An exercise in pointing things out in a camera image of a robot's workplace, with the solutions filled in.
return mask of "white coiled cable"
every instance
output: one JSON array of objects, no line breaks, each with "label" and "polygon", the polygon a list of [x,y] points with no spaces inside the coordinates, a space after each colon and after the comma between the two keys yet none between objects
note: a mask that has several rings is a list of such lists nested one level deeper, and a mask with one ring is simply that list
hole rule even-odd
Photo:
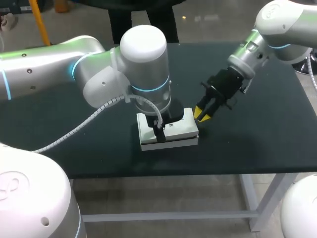
[{"label": "white coiled cable", "polygon": [[[141,100],[143,102],[145,102],[146,104],[148,104],[151,108],[153,108],[153,110],[155,111],[157,117],[158,117],[158,128],[162,127],[163,124],[163,119],[162,116],[159,112],[159,109],[157,108],[157,106],[155,106],[154,103],[152,103],[150,100],[141,97],[139,95],[134,95],[134,94],[130,94],[128,95],[128,98],[131,99],[138,99]],[[124,96],[120,96],[120,97],[116,97],[108,102],[106,102],[105,104],[103,104],[100,108],[98,108],[97,111],[95,111],[93,114],[90,115],[90,117],[88,117],[86,120],[84,120],[79,126],[77,126],[76,128],[74,128],[73,130],[71,130],[69,133],[67,133],[66,135],[62,136],[60,139],[54,141],[53,143],[38,149],[38,150],[34,150],[32,152],[34,153],[42,153],[44,151],[50,150],[53,147],[57,146],[58,144],[62,143],[63,141],[65,141],[66,139],[68,139],[69,137],[71,137],[72,135],[74,135],[75,133],[77,133],[78,131],[80,131],[83,127],[85,127],[88,123],[90,123],[93,119],[96,118],[96,116],[98,116],[104,109],[109,108],[111,106],[113,106],[114,104],[118,103],[119,101],[123,100]]]},{"label": "white coiled cable", "polygon": [[311,63],[311,55],[309,54],[308,57],[307,57],[307,67],[308,67],[308,73],[309,73],[309,76],[311,77],[311,81],[313,83],[313,86],[317,92],[317,84],[316,84],[316,81],[315,81],[315,78],[314,78],[314,74],[313,74],[313,69],[312,69],[312,63]]}]

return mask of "floor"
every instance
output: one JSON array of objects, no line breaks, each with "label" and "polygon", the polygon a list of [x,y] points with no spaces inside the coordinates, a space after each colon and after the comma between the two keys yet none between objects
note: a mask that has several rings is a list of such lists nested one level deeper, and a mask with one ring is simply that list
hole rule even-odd
[{"label": "floor", "polygon": [[[267,2],[187,0],[174,7],[179,39],[181,42],[243,40],[257,12]],[[134,12],[132,17],[134,25],[149,24],[145,12]],[[67,14],[47,10],[43,18],[52,43],[91,35],[106,46],[113,44],[106,10],[77,4]],[[16,27],[2,36],[5,51],[43,45],[31,14],[19,15]],[[298,76],[317,112],[317,96],[309,78]],[[300,174],[297,180],[307,175]],[[253,175],[259,200],[273,176]],[[78,179],[74,190],[83,214],[245,209],[236,175]],[[260,233],[251,233],[244,219],[90,223],[86,228],[88,238],[283,238],[279,207]]]}]

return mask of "person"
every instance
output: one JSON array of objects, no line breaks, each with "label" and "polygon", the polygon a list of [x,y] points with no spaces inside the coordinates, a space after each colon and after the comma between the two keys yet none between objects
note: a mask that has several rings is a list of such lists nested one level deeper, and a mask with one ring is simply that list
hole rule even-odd
[{"label": "person", "polygon": [[123,34],[132,27],[132,11],[146,10],[152,26],[160,29],[168,43],[178,43],[173,6],[184,0],[79,0],[78,2],[108,9],[112,39],[120,44]]}]

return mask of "white box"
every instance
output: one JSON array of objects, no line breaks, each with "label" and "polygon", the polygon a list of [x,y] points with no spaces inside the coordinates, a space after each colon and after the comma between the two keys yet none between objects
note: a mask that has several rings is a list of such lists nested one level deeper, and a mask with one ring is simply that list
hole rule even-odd
[{"label": "white box", "polygon": [[184,109],[184,117],[165,125],[166,142],[157,143],[153,128],[148,127],[143,113],[137,114],[141,150],[156,150],[198,144],[198,128],[191,108]]}]

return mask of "robotic arm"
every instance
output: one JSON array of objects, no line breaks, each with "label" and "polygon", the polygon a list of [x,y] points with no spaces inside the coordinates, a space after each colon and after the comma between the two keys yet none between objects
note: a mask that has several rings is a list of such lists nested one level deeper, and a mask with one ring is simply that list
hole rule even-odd
[{"label": "robotic arm", "polygon": [[[142,96],[155,104],[163,123],[183,117],[171,98],[166,39],[153,26],[137,26],[122,37],[120,47],[105,51],[93,37],[0,55],[0,101],[12,100],[75,81],[94,108],[122,95]],[[164,141],[155,111],[136,100],[158,140]]]},{"label": "robotic arm", "polygon": [[305,59],[317,48],[317,6],[288,0],[268,3],[258,13],[255,28],[228,58],[228,68],[202,83],[205,96],[197,103],[194,116],[198,121],[210,119],[220,106],[237,91],[244,91],[244,79],[254,78],[271,56],[293,64]]}]

